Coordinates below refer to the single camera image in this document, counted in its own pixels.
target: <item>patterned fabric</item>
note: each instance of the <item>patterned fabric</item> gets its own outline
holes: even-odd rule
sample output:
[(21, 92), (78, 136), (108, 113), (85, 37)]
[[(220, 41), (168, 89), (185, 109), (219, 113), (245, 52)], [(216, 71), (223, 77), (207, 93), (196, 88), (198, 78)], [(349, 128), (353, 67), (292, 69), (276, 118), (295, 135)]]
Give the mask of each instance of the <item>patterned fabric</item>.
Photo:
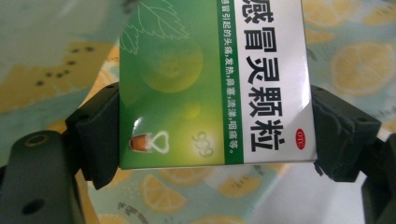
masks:
[[(303, 0), (303, 5), (311, 83), (337, 94), (396, 132), (396, 3)], [(5, 34), (5, 23), (0, 24)], [(62, 120), (75, 109), (65, 105), (78, 105), (91, 85), (88, 77), (85, 81), (69, 75), (75, 71), (96, 75), (94, 69), (99, 70), (102, 61), (86, 55), (92, 48), (106, 51), (112, 46), (104, 39), (85, 39), (89, 41), (66, 44), (64, 56), (56, 63), (50, 63), (56, 58), (35, 64), (35, 60), (19, 57), (13, 66), (16, 57), (12, 55), (18, 55), (13, 46), (17, 45), (3, 51), (0, 42), (0, 164), (7, 162), (8, 149), (19, 137), (42, 129), (64, 129)], [(119, 49), (115, 47), (91, 94), (118, 80), (119, 65)], [(46, 89), (35, 91), (38, 87)], [(27, 92), (33, 101), (26, 101), (21, 92)], [(53, 107), (62, 109), (54, 111)], [(254, 209), (265, 203), (265, 195), (276, 187), (286, 169), (277, 164), (118, 170), (104, 189), (96, 191), (88, 186), (96, 214), (87, 216), (91, 223), (249, 223)]]

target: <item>green packaging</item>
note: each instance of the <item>green packaging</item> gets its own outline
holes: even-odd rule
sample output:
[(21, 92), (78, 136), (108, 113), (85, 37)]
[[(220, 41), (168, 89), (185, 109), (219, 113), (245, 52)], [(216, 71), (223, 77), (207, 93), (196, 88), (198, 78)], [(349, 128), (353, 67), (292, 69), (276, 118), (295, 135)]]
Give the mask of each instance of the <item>green packaging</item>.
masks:
[(121, 168), (315, 157), (299, 0), (137, 3), (120, 39)]

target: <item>screw hole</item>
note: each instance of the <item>screw hole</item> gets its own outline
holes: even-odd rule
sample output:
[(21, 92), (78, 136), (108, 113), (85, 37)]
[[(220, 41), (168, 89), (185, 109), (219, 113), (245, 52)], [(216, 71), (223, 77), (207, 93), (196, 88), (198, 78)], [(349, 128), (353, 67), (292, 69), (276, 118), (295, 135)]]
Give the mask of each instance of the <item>screw hole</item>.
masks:
[(22, 213), (26, 216), (36, 213), (44, 206), (44, 204), (45, 202), (42, 199), (33, 200), (23, 207)]
[(25, 145), (27, 147), (36, 147), (36, 146), (39, 146), (39, 145), (47, 142), (47, 140), (49, 140), (48, 135), (38, 134), (38, 135), (35, 135), (35, 136), (29, 138), (28, 140), (26, 140)]
[(81, 116), (78, 117), (78, 119), (83, 120), (83, 119), (87, 119), (89, 117), (90, 117), (89, 115), (81, 115)]

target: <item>lemon print fabric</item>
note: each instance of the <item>lemon print fabric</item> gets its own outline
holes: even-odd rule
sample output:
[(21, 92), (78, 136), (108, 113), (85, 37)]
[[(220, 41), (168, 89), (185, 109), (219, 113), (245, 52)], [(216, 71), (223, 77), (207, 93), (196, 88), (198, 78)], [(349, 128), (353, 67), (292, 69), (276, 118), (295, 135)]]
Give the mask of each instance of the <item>lemon print fabric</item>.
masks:
[(116, 185), (89, 191), (104, 223), (245, 224), (277, 182), (275, 169), (281, 166), (133, 170), (127, 178), (117, 172)]
[(251, 175), (250, 166), (235, 166), (216, 169), (205, 182), (226, 197), (240, 198), (258, 189), (262, 179)]
[(363, 22), (371, 26), (382, 26), (396, 22), (396, 3), (388, 3), (376, 7), (364, 18)]
[(240, 217), (207, 216), (193, 221), (191, 224), (246, 224)]
[(305, 28), (305, 41), (307, 45), (326, 43), (335, 38), (334, 33), (318, 32)]
[(303, 0), (304, 21), (318, 28), (344, 23), (357, 10), (361, 0)]
[(193, 186), (208, 176), (213, 168), (161, 169), (159, 173), (169, 182), (180, 186)]
[(339, 49), (332, 58), (332, 84), (344, 94), (376, 93), (396, 76), (396, 48), (362, 42)]
[(106, 43), (73, 43), (59, 65), (13, 66), (0, 83), (0, 113), (90, 88), (111, 48)]
[(154, 175), (147, 175), (141, 185), (143, 202), (159, 213), (174, 213), (185, 206), (187, 199), (167, 187)]

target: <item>lemon slice pattern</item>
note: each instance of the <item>lemon slice pattern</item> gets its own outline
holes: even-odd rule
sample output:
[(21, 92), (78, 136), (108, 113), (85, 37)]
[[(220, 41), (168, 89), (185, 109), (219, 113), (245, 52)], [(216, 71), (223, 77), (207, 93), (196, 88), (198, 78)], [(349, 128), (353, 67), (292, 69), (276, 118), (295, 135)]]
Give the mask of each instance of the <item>lemon slice pattern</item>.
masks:
[(193, 186), (210, 174), (213, 168), (179, 168), (163, 169), (158, 172), (169, 182), (180, 186)]
[(187, 199), (170, 189), (154, 175), (147, 175), (141, 185), (144, 204), (159, 213), (174, 213), (183, 208)]
[(305, 40), (307, 45), (329, 42), (334, 38), (335, 38), (334, 33), (318, 32), (309, 28), (305, 28)]
[(396, 3), (389, 3), (387, 6), (377, 7), (373, 12), (364, 18), (366, 25), (381, 26), (396, 21)]
[(356, 11), (360, 0), (303, 0), (304, 20), (318, 28), (336, 27)]
[(251, 166), (218, 167), (205, 182), (226, 197), (240, 198), (258, 189), (262, 183), (262, 179), (252, 176), (251, 171)]
[(339, 92), (370, 95), (394, 78), (396, 51), (382, 42), (354, 43), (336, 52), (331, 67), (332, 84)]

